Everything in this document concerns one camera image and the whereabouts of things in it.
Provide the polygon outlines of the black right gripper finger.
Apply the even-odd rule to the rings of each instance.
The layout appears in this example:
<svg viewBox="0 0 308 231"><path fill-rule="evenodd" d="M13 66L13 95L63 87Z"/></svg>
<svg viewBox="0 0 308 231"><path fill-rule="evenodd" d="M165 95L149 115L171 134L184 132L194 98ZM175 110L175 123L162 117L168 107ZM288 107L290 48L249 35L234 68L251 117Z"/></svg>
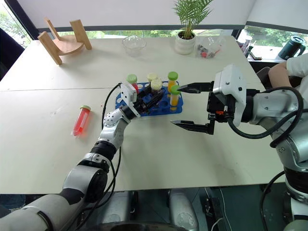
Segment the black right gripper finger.
<svg viewBox="0 0 308 231"><path fill-rule="evenodd" d="M196 124L193 121L189 120L170 120L170 122L188 131L206 133L210 135L214 134L215 120L213 119L210 119L209 123L206 123L204 125Z"/></svg>
<svg viewBox="0 0 308 231"><path fill-rule="evenodd" d="M214 81L196 82L187 85L182 85L178 87L178 91L190 94L200 94L201 92L211 92L213 90L213 86L214 86Z"/></svg>

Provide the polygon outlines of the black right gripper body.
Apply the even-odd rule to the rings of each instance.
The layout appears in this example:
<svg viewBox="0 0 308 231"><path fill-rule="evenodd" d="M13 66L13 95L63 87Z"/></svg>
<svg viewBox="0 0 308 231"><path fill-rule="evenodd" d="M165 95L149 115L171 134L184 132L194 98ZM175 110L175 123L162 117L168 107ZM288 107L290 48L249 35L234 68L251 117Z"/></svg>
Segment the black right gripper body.
<svg viewBox="0 0 308 231"><path fill-rule="evenodd" d="M221 101L213 92L208 95L207 112L209 121L227 123L228 119L234 119L235 99L231 95L222 96Z"/></svg>

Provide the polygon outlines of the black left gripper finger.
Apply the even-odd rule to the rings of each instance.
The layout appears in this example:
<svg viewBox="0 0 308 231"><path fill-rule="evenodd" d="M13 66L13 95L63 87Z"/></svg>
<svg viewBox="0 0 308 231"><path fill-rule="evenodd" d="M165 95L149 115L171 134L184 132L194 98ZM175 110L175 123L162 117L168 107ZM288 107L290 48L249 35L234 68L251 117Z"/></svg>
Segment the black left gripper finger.
<svg viewBox="0 0 308 231"><path fill-rule="evenodd" d="M143 88L139 93L138 93L138 98L142 99L143 97L149 95L152 93L152 88L151 86L147 86Z"/></svg>
<svg viewBox="0 0 308 231"><path fill-rule="evenodd" d="M163 96L163 91L156 92L147 103L147 112L162 112L159 103L161 102Z"/></svg>

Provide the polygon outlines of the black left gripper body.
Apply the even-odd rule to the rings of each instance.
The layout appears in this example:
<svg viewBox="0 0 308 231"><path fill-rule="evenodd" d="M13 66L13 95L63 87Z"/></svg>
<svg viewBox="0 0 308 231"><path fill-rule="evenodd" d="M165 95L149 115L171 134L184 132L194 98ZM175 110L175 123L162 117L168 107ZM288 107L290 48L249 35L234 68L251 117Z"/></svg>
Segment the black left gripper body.
<svg viewBox="0 0 308 231"><path fill-rule="evenodd" d="M150 108L153 106L154 104L154 100L153 98L150 98L150 101L145 102L143 100L144 97L148 97L148 95L143 95L141 93L138 93L137 95L137 100L134 103L134 108L135 110L140 114L149 114L150 113Z"/></svg>

